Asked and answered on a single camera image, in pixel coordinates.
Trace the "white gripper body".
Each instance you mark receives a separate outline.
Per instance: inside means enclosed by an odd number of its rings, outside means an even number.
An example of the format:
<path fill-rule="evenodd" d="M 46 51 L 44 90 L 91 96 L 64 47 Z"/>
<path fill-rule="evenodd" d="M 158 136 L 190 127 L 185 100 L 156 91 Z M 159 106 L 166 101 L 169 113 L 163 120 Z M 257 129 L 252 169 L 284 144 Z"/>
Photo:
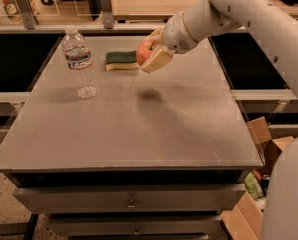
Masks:
<path fill-rule="evenodd" d="M 185 54 L 198 45 L 186 29 L 183 12 L 175 14 L 167 21 L 161 39 L 165 46 L 177 54 Z"/>

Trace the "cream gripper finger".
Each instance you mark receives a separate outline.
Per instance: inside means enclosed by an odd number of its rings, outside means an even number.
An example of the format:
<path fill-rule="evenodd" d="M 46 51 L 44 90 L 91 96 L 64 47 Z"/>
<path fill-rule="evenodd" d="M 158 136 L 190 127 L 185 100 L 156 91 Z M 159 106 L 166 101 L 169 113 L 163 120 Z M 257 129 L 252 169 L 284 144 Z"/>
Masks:
<path fill-rule="evenodd" d="M 166 66 L 171 62 L 172 58 L 172 51 L 158 47 L 153 50 L 151 56 L 144 62 L 144 64 L 139 66 L 142 71 L 152 73 Z"/>
<path fill-rule="evenodd" d="M 145 38 L 145 41 L 149 41 L 151 43 L 156 43 L 156 44 L 162 44 L 163 43 L 162 33 L 163 33 L 163 28 L 157 28 Z"/>

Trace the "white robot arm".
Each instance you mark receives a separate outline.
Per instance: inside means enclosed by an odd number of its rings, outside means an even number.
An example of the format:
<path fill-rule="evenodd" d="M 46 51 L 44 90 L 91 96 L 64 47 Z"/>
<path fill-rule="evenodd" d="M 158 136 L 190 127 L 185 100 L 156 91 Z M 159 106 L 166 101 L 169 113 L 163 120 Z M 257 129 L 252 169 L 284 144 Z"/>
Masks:
<path fill-rule="evenodd" d="M 209 37 L 245 27 L 298 99 L 298 21 L 269 0 L 199 0 L 175 14 L 148 39 L 158 45 L 142 58 L 151 73 Z M 298 137 L 274 165 L 261 240 L 298 240 Z"/>

